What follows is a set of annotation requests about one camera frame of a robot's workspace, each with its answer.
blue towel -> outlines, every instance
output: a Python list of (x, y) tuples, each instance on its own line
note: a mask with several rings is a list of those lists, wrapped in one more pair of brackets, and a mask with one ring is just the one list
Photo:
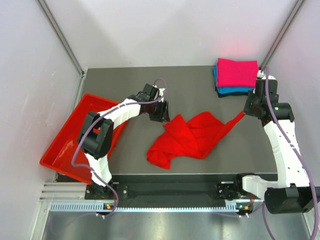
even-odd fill
[[(213, 78), (214, 78), (214, 84), (217, 84), (217, 66), (213, 66)], [(229, 94), (229, 93), (247, 93), (248, 91), (254, 89), (253, 87), (246, 87), (246, 86), (216, 86), (216, 90), (219, 94)]]

gray floor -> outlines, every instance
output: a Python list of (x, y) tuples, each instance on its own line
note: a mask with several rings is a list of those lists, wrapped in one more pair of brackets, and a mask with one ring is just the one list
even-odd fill
[[(91, 93), (122, 102), (142, 91), (157, 78), (167, 82), (169, 114), (182, 114), (187, 121), (209, 111), (222, 122), (243, 110), (245, 96), (218, 98), (212, 66), (134, 67), (89, 69), (83, 94)], [(162, 123), (141, 115), (130, 120), (109, 158), (113, 174), (179, 173), (276, 173), (276, 164), (267, 135), (258, 119), (245, 116), (204, 160), (177, 157), (164, 170), (146, 160), (146, 152), (164, 132)]]
[[(82, 213), (50, 214), (52, 229), (61, 229)], [(307, 240), (301, 214), (267, 215), (278, 240)], [(59, 235), (45, 230), (43, 240), (270, 240), (262, 212), (249, 218), (211, 213), (117, 213), (102, 220), (85, 216)]]

red tray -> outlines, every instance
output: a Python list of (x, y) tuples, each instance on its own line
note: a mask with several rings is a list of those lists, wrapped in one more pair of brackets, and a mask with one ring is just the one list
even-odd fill
[[(78, 146), (77, 139), (88, 112), (101, 112), (117, 104), (118, 102), (116, 101), (85, 94), (41, 158), (40, 164), (83, 183), (91, 184), (91, 172), (89, 169), (71, 165), (71, 159)], [(117, 141), (127, 123), (124, 122), (113, 131), (108, 157), (116, 147)], [(89, 164), (83, 151), (79, 152), (75, 162), (77, 164)]]

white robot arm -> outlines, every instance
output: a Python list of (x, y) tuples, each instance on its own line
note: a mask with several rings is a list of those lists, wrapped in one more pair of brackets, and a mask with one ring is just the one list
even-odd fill
[[(268, 81), (269, 92), (266, 92), (265, 87), (264, 79), (256, 81), (255, 90), (249, 91), (243, 112), (261, 120), (262, 127), (271, 143), (278, 180), (267, 181), (250, 173), (237, 174), (234, 180), (236, 192), (240, 195), (251, 193), (264, 200), (267, 209), (272, 214), (308, 212), (313, 208), (313, 198), (308, 175), (292, 149), (295, 148), (300, 152), (291, 106), (288, 103), (279, 103), (277, 80)], [(291, 144), (288, 144), (273, 121), (266, 94), (269, 95), (273, 112)], [(316, 192), (319, 199), (319, 187), (316, 187)]]
[[(164, 101), (164, 91), (165, 88), (157, 88), (156, 85), (146, 84), (143, 91), (140, 91), (137, 95), (129, 96), (117, 106), (98, 113), (90, 112), (87, 115), (78, 142), (99, 116), (109, 112), (95, 126), (96, 129), (99, 129), (99, 133), (92, 130), (81, 146), (90, 167), (105, 183), (109, 183), (112, 179), (108, 166), (108, 151), (112, 143), (113, 130), (125, 121), (143, 113), (148, 113), (152, 121), (169, 122), (168, 102)], [(105, 183), (99, 180), (95, 174), (92, 174), (91, 180), (96, 189), (101, 192), (106, 190)]]

red towel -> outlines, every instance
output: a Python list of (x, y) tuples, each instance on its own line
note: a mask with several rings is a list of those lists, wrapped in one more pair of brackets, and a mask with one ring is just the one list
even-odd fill
[(257, 61), (232, 61), (219, 58), (217, 63), (217, 87), (256, 87)]
[(240, 112), (224, 124), (208, 111), (198, 114), (187, 123), (178, 114), (164, 125), (165, 132), (147, 151), (147, 160), (160, 168), (170, 169), (171, 159), (178, 156), (204, 159), (244, 115)]

